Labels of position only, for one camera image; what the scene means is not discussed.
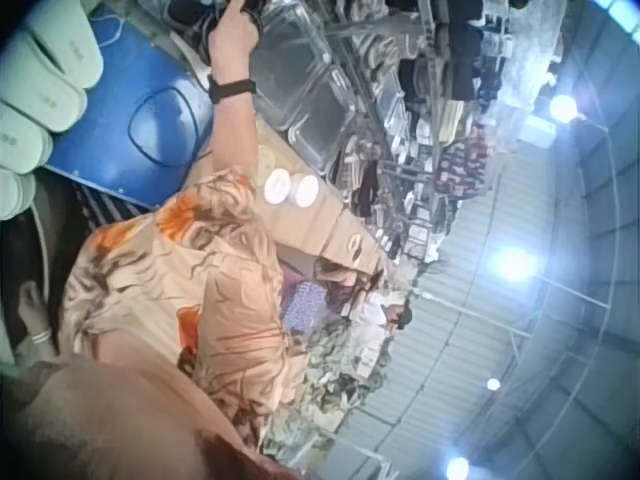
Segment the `watch strap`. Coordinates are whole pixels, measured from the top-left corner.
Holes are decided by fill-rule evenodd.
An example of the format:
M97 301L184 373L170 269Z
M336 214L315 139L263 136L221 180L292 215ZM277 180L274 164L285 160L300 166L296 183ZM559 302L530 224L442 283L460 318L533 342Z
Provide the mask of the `watch strap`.
M256 82L246 78L220 85L209 75L209 98L214 104L219 103L223 98L234 97L243 93L256 93Z

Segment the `pole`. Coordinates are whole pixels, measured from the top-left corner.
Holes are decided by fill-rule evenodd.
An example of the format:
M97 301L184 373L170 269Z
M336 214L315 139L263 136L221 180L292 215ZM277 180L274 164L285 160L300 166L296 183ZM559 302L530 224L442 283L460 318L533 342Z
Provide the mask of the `pole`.
M607 305L604 302L601 302L599 300L596 300L595 298L589 297L583 293L578 292L577 290L574 290L573 288L569 288L566 285L562 285L561 283L556 282L555 280L551 280L550 278L547 277L543 277L541 275L535 275L535 278L537 278L538 280L541 280L545 283L548 283L549 285L552 285L556 288L559 288L560 290L564 290L567 293L570 293L571 295L575 295L576 297L580 297L583 300L586 300L587 302L593 303L594 305L598 305L599 307L602 307L606 310L609 310L611 307L609 305Z

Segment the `orange floral dress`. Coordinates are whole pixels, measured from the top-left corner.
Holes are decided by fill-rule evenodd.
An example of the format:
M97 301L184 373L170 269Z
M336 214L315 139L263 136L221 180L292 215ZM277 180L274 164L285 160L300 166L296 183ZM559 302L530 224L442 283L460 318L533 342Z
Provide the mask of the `orange floral dress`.
M257 448L287 372L281 285L253 187L222 170L87 240L66 285L60 347L97 358L93 340L124 329L173 364L191 357L193 381Z

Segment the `plastic container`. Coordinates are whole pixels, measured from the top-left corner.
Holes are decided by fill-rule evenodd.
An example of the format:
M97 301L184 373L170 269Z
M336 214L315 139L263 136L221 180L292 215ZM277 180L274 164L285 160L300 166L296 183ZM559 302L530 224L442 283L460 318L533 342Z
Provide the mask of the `plastic container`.
M273 7L264 22L250 63L255 105L271 127L284 131L329 68L331 54L308 10L297 2Z
M291 178L291 189L289 191L289 201L300 208L307 208L313 205L318 198L320 183L314 175L297 173Z
M404 92L400 86L397 72L389 72L377 94L378 113L380 113L380 117L383 119L385 128L388 129L397 104L403 103L401 102L403 97Z
M291 176L284 168L276 168L264 184L264 199L271 205L279 205L291 191Z
M289 128L289 144L321 176L338 154L355 114L355 99L347 85L342 70L331 67Z

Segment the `ceiling light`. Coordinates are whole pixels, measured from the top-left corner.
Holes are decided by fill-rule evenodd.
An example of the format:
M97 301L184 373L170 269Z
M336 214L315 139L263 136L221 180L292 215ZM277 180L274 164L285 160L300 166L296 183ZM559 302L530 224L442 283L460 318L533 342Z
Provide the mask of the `ceiling light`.
M447 465L447 480L467 480L469 461L464 457L454 458Z
M510 282L522 282L536 273L536 258L524 250L509 249L497 259L500 274Z
M580 115L576 101L569 95L554 97L549 104L549 113L561 123L570 123Z
M487 388L492 392L497 391L500 388L500 380L498 380L497 378L490 378L487 381Z

